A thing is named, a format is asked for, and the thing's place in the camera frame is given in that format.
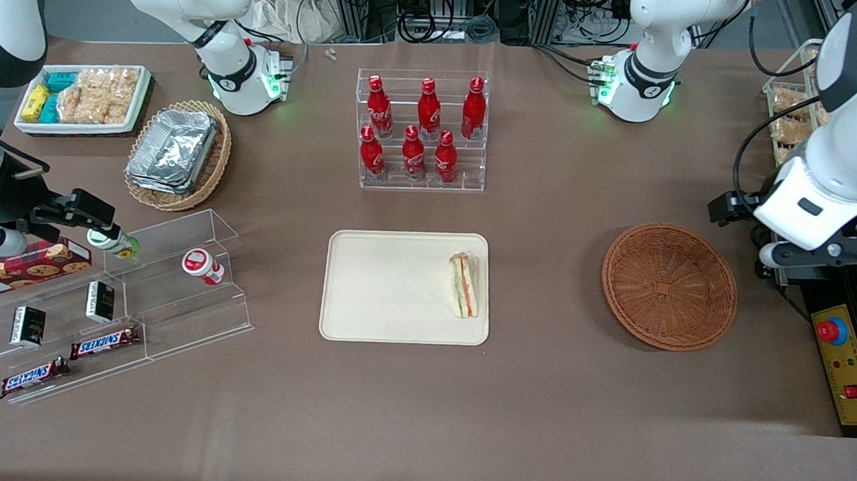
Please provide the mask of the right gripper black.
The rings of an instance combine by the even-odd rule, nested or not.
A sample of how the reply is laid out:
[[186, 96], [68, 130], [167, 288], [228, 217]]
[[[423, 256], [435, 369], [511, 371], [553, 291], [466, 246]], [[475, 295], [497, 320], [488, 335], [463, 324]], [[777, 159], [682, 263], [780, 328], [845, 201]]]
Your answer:
[[10, 154], [1, 161], [0, 227], [50, 240], [59, 238], [53, 225], [107, 231], [114, 227], [114, 207], [86, 190], [53, 193], [39, 176], [14, 178], [26, 167]]

